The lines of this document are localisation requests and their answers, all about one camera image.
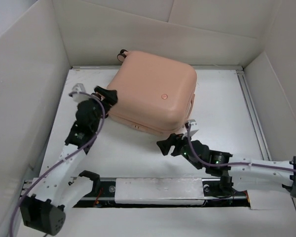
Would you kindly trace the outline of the pink hard-shell suitcase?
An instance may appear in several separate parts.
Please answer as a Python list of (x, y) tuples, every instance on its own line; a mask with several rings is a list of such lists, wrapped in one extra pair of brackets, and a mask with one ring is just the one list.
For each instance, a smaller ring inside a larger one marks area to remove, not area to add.
[(153, 134), (178, 131), (188, 120), (194, 103), (197, 73), (186, 63), (142, 51), (122, 49), (122, 63), (108, 84), (118, 102), (112, 120)]

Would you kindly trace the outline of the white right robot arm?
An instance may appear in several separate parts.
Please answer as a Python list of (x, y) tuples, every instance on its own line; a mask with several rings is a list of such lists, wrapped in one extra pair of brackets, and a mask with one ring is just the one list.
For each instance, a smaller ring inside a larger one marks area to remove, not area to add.
[(219, 177), (218, 188), (225, 195), (234, 190), (270, 190), (296, 198), (296, 156), (289, 161), (236, 158), (175, 133), (156, 144), (164, 156), (182, 156), (196, 169)]

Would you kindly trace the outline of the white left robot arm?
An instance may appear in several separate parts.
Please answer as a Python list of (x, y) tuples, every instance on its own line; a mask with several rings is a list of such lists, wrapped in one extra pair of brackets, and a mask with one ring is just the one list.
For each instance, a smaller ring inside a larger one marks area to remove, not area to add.
[(25, 226), (50, 236), (60, 232), (67, 211), (83, 196), (100, 191), (100, 176), (94, 172), (84, 170), (74, 181), (71, 178), (101, 132), (108, 112), (118, 102), (116, 90), (97, 86), (88, 94), (83, 84), (76, 84), (69, 96), (77, 103), (77, 111), (61, 154), (26, 189), (18, 205)]

